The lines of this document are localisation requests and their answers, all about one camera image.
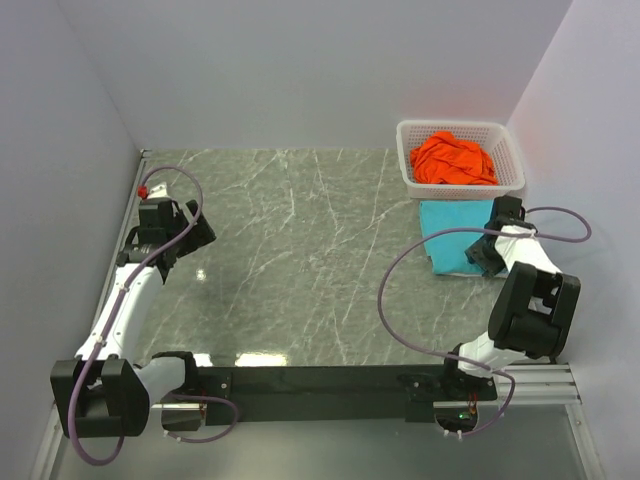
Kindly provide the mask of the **turquoise t shirt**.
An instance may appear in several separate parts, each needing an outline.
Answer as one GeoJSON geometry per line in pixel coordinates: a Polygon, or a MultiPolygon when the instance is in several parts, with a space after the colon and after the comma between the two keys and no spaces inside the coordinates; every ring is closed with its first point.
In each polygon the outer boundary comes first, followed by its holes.
{"type": "MultiPolygon", "coordinates": [[[[483,228],[488,222],[493,202],[426,200],[419,205],[419,223],[423,237],[442,230],[457,228],[483,228]]],[[[481,233],[458,232],[438,236],[425,243],[430,258],[434,254],[464,253],[481,233]]]]}

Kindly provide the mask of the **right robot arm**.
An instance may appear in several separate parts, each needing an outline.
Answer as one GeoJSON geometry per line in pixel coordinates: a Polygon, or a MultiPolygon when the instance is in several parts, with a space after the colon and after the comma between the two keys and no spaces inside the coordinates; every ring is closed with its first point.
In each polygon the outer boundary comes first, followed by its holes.
{"type": "Polygon", "coordinates": [[[488,386],[494,371],[514,362],[555,358],[564,349],[581,290],[580,280],[563,273],[548,257],[536,227],[525,220],[522,201],[493,201],[487,232],[465,250],[482,274],[506,275],[487,331],[457,346],[439,374],[444,395],[460,399],[488,386]]]}

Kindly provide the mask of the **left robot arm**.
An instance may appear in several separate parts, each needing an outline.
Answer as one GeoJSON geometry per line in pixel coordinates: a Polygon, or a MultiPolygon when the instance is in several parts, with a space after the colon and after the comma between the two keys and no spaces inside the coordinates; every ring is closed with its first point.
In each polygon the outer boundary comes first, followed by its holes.
{"type": "Polygon", "coordinates": [[[142,325],[176,261],[216,236],[197,200],[184,207],[168,196],[148,197],[139,223],[115,260],[115,281],[91,334],[73,359],[54,364],[50,382],[67,438],[135,437],[153,404],[168,394],[193,399],[200,388],[192,353],[162,352],[135,369],[142,325]]]}

